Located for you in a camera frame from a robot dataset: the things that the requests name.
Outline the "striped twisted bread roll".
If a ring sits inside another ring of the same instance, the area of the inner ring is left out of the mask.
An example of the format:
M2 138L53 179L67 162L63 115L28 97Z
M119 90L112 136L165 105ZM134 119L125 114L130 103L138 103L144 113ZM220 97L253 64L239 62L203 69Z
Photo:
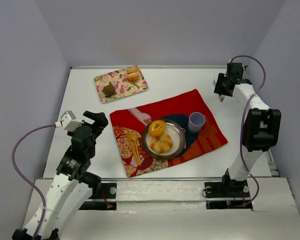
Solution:
M167 133L163 133L160 136L154 136L150 143L150 148L158 154L165 154L169 152L172 147L172 138Z

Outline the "orange ring bagel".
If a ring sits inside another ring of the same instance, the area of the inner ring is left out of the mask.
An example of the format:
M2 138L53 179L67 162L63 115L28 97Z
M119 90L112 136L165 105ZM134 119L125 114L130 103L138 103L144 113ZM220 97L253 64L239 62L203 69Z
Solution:
M153 137L162 135L165 131L166 124L163 120L155 120L148 127L148 133Z

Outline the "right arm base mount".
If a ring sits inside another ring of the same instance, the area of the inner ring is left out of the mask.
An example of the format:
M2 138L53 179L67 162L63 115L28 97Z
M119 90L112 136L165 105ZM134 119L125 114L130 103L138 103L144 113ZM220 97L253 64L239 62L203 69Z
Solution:
M249 191L225 190L220 181L205 182L201 195L206 199L208 210L253 209Z

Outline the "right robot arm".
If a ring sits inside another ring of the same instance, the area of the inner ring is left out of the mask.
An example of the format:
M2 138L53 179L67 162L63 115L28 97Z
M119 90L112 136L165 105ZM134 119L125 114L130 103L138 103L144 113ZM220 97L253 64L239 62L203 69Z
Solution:
M239 62L227 63L226 72L215 81L214 93L220 98L234 97L243 107L239 153L221 182L222 192L230 197L244 190L257 160L277 144L282 113L262 101L252 82L244 78L244 67Z

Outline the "metal tongs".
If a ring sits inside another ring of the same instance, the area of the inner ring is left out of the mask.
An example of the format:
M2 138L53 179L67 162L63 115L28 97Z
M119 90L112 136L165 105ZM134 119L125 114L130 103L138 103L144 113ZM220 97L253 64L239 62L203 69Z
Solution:
M213 79L213 83L212 84L213 84L214 87L216 87L216 84L217 84L216 78ZM223 102L223 100L225 99L225 96L218 94L218 98L219 98L220 102Z

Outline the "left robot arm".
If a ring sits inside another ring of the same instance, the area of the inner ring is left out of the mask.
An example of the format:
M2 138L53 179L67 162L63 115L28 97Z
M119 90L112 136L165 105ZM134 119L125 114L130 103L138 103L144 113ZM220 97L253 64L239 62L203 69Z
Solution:
M71 137L70 146L60 160L47 194L32 183L19 170L15 160L16 148L12 150L12 165L21 178L37 191L41 205L33 217L12 235L14 240L58 240L70 219L83 203L101 189L101 178L88 168L96 155L96 139L109 124L103 112L85 111L83 116L91 119L88 123L78 120L72 111L65 111L60 120L51 124L62 128Z

